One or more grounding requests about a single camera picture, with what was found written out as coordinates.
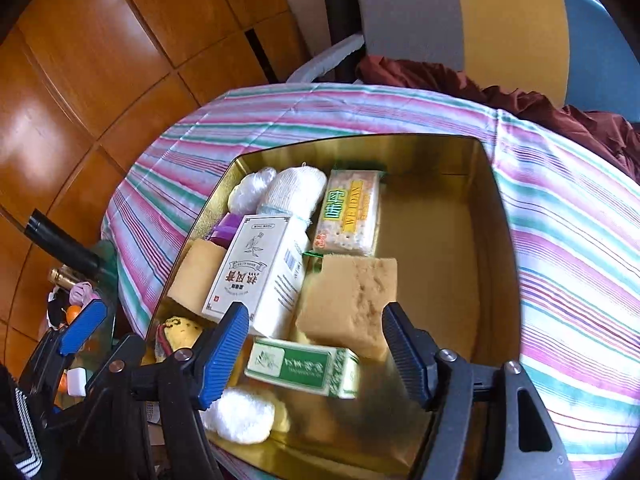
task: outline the white fluffy ball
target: white fluffy ball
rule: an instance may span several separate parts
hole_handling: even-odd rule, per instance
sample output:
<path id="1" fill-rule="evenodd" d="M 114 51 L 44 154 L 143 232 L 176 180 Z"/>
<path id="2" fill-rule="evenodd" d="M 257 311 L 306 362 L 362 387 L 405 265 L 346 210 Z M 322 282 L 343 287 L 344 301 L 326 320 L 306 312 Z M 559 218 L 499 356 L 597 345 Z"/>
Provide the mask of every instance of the white fluffy ball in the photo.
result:
<path id="1" fill-rule="evenodd" d="M 200 413 L 208 430 L 238 444 L 267 440 L 275 418 L 272 402 L 240 388 L 226 388 L 206 412 Z"/>

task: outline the cardboard box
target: cardboard box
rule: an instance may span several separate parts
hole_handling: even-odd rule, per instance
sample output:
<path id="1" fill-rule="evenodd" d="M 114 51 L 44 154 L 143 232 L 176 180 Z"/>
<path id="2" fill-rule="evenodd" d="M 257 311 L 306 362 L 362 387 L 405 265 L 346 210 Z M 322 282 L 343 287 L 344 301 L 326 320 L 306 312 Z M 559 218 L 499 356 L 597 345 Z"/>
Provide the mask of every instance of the cardboard box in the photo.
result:
<path id="1" fill-rule="evenodd" d="M 220 321 L 234 301 L 249 310 L 250 333 L 286 338 L 305 279 L 309 239 L 287 216 L 247 215 L 229 245 L 202 315 Z"/>

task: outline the table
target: table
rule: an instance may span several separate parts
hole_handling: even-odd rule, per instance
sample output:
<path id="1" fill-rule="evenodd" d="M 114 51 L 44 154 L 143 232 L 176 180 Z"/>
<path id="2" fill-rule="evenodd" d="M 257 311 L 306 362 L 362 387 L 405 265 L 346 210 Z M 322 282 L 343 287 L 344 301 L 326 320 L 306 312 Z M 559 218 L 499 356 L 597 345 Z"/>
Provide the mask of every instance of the table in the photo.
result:
<path id="1" fill-rule="evenodd" d="M 131 325 L 145 335 L 190 227 L 236 156 L 394 132 L 482 142 L 518 264 L 521 361 L 576 477 L 604 478 L 640 424 L 640 187 L 503 110 L 423 90 L 341 84 L 239 89 L 203 106 L 148 147 L 104 216 Z"/>

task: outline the brown cloth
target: brown cloth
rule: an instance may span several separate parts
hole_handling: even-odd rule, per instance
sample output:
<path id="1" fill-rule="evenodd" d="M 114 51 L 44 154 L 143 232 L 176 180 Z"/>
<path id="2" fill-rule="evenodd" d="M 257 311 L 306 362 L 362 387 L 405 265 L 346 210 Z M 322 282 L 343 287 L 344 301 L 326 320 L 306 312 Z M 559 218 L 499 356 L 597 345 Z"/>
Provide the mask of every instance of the brown cloth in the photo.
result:
<path id="1" fill-rule="evenodd" d="M 620 115 L 581 112 L 571 105 L 556 108 L 538 92 L 507 93 L 499 86 L 482 89 L 464 72 L 437 63 L 365 56 L 356 74 L 366 84 L 433 90 L 506 110 L 577 142 L 640 184 L 640 130 L 635 130 Z"/>

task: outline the white cloth bundle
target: white cloth bundle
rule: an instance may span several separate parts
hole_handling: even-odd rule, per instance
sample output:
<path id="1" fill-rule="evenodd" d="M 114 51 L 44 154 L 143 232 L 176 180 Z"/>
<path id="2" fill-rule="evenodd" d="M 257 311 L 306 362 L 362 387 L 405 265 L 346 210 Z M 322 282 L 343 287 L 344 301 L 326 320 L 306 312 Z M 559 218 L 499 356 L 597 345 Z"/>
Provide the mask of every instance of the white cloth bundle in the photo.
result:
<path id="1" fill-rule="evenodd" d="M 240 216 L 255 214 L 258 202 L 276 173 L 273 168 L 262 168 L 257 173 L 245 176 L 240 184 L 231 190 L 227 201 L 229 211 Z"/>
<path id="2" fill-rule="evenodd" d="M 258 214 L 286 214 L 309 225 L 325 185 L 326 175 L 311 166 L 281 171 L 262 196 Z"/>

